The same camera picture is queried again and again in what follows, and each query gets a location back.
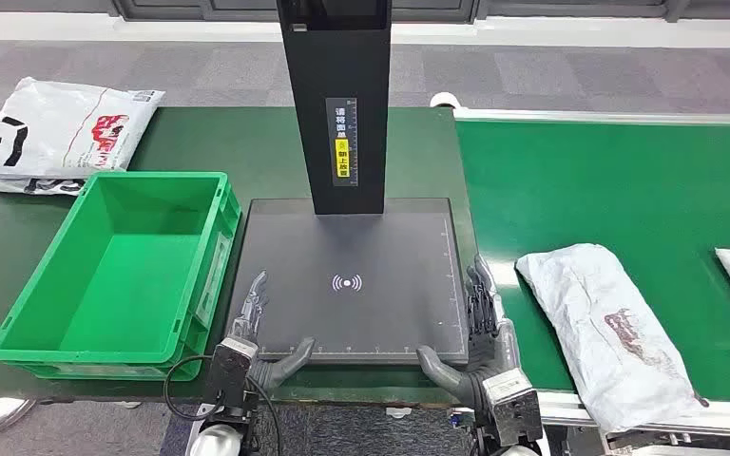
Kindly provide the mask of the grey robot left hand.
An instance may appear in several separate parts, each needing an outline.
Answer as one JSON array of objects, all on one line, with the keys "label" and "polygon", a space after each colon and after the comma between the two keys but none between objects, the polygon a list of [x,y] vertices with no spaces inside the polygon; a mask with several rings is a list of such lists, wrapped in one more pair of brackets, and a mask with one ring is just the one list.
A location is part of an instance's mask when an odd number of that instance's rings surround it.
[{"label": "grey robot left hand", "polygon": [[267,278],[266,270],[261,270],[255,276],[222,345],[230,349],[233,372],[240,372],[255,381],[263,390],[271,391],[308,363],[316,340],[314,337],[305,337],[288,356],[277,362],[259,359],[257,337],[268,303]]}]

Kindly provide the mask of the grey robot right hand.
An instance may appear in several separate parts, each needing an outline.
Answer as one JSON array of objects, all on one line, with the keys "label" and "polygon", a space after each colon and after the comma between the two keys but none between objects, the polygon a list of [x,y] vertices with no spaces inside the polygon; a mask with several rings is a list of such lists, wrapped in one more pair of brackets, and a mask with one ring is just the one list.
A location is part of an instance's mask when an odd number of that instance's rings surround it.
[{"label": "grey robot right hand", "polygon": [[421,370],[439,388],[462,406],[477,412],[491,409],[483,382],[497,374],[517,368],[520,355],[512,321],[507,318],[496,283],[486,260],[474,256],[467,267],[466,316],[469,328],[468,363],[456,370],[443,363],[431,347],[416,349]]}]

